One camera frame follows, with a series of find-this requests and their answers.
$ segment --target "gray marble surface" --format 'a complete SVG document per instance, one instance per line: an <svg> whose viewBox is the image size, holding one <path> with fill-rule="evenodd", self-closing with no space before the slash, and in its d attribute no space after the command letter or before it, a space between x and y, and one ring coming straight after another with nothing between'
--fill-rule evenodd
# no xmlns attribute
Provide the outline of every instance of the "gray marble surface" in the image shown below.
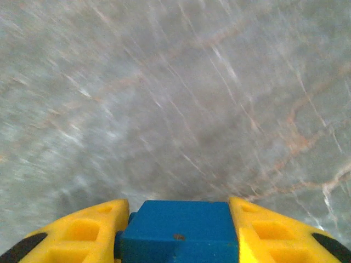
<svg viewBox="0 0 351 263"><path fill-rule="evenodd" d="M349 0L1 0L0 252L229 195L351 248L350 39Z"/></svg>

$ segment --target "blue plastic block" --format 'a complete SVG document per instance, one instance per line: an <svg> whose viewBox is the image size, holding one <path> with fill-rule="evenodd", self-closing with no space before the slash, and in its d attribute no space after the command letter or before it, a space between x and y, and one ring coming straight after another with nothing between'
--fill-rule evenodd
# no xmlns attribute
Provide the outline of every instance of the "blue plastic block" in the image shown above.
<svg viewBox="0 0 351 263"><path fill-rule="evenodd" d="M237 263L228 203L146 201L121 236L122 263Z"/></svg>

